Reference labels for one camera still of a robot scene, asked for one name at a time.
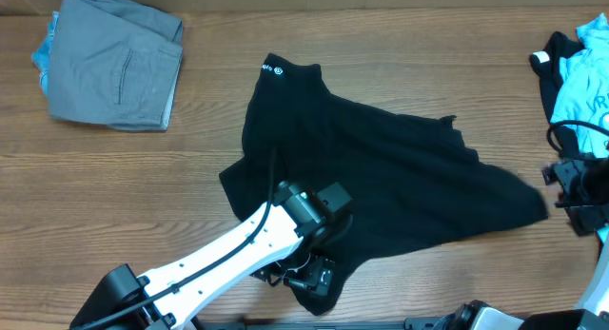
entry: light blue fabric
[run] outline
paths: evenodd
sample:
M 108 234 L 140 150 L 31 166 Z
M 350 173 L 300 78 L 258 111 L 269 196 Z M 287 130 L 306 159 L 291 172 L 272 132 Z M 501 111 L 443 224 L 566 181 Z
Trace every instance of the light blue fabric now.
M 609 128 L 609 25 L 602 13 L 578 27 L 584 49 L 569 59 L 560 58 L 560 89 L 551 123 L 580 120 Z M 581 153 L 609 156 L 608 138 L 583 126 L 569 126 L 578 136 Z
M 53 12 L 53 18 L 47 25 L 47 37 L 43 41 L 40 48 L 31 54 L 31 61 L 40 70 L 40 88 L 42 92 L 47 95 L 48 88 L 48 76 L 49 73 L 49 60 L 50 60 L 50 49 L 53 46 L 53 38 L 55 37 L 55 28 L 57 27 L 57 20 L 59 19 L 59 12 Z
M 597 234 L 599 234 L 599 239 L 603 243 L 606 243 L 607 242 L 607 235 L 609 235 L 609 227 L 607 227 L 607 226 L 603 227 L 601 230 L 597 231 Z

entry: logo on shirt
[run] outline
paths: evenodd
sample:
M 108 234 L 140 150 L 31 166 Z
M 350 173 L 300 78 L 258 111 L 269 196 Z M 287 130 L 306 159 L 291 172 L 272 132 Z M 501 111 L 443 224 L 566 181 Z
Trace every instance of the logo on shirt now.
M 594 111 L 596 112 L 599 107 L 607 108 L 607 104 L 605 103 L 605 101 L 606 101 L 605 96 L 597 96 L 597 97 L 595 97 L 594 98 L 594 105 L 593 105 Z
M 280 67 L 273 68 L 272 66 L 269 66 L 267 64 L 263 65 L 263 69 L 265 69 L 267 71 L 275 72 L 275 74 L 277 74 L 277 75 L 281 75 L 284 73 L 284 70 L 282 68 L 280 68 Z

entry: gray pants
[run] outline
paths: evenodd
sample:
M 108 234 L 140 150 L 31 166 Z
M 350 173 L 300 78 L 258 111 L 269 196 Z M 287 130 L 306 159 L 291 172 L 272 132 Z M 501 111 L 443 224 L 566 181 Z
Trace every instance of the gray pants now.
M 182 20 L 129 0 L 64 0 L 49 63 L 49 115 L 167 129 Z

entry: black cloth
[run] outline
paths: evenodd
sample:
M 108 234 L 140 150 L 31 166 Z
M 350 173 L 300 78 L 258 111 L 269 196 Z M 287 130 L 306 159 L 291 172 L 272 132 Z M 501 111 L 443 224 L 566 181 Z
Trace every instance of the black cloth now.
M 349 275 L 369 259 L 547 218 L 540 193 L 480 163 L 453 118 L 396 115 L 347 101 L 330 93 L 319 65 L 268 55 L 247 108 L 245 156 L 220 180 L 235 215 L 246 219 L 265 201 L 275 146 L 274 184 L 290 180 L 320 191 L 338 182 L 352 196 L 350 230 L 318 253 L 337 264 L 328 296 L 294 290 L 312 314 L 330 310 Z
M 541 103 L 543 104 L 543 111 L 548 123 L 552 119 L 556 99 L 562 87 L 560 58 L 568 59 L 582 49 L 583 45 L 581 43 L 569 40 L 563 33 L 555 31 L 545 45 L 545 48 L 543 48 L 543 51 L 550 58 L 549 61 L 542 63 L 537 55 L 531 54 L 529 56 L 531 68 L 540 77 Z M 564 154 L 567 156 L 580 154 L 578 137 L 574 130 L 562 126 L 556 130 L 555 134 Z

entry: pile of clothes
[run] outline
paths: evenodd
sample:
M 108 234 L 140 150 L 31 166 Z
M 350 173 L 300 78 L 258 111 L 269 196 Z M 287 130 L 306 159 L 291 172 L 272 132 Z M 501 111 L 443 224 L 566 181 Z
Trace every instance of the pile of clothes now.
M 609 25 L 601 14 L 577 29 L 579 42 L 555 32 L 542 51 L 531 54 L 540 77 L 541 100 L 549 123 L 577 120 L 609 129 Z M 559 128 L 566 155 L 609 157 L 607 137 L 584 126 Z

